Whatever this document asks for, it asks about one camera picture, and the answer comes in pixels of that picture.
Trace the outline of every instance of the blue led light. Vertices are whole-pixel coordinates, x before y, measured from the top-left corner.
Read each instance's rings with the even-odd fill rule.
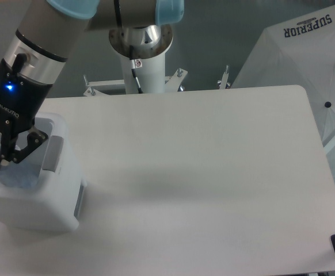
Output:
[[[13,92],[15,87],[13,85],[5,85],[5,88],[8,89],[10,92]]]

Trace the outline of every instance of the white tabletop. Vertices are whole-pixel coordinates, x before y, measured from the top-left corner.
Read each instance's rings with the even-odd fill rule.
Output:
[[[47,99],[89,180],[80,226],[0,223],[0,275],[335,270],[335,186],[298,86]]]

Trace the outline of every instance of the clear plastic bag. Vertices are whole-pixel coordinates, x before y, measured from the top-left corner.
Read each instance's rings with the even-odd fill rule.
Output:
[[[7,187],[29,189],[38,183],[38,173],[36,168],[26,160],[19,164],[4,161],[0,166],[0,183]]]

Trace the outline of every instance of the light blue joint cap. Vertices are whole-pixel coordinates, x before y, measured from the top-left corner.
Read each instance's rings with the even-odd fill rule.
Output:
[[[100,0],[47,0],[56,10],[77,19],[91,19]]]
[[[179,22],[184,15],[184,0],[157,0],[156,25]]]

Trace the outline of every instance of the white plastic box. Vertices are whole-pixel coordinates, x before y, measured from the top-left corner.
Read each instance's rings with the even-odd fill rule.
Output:
[[[8,187],[0,181],[0,221],[11,227],[73,231],[84,187],[87,183],[68,141],[68,127],[57,114],[38,113],[36,127],[49,139],[24,161],[38,175],[38,183],[29,189]],[[26,146],[26,136],[18,146]]]

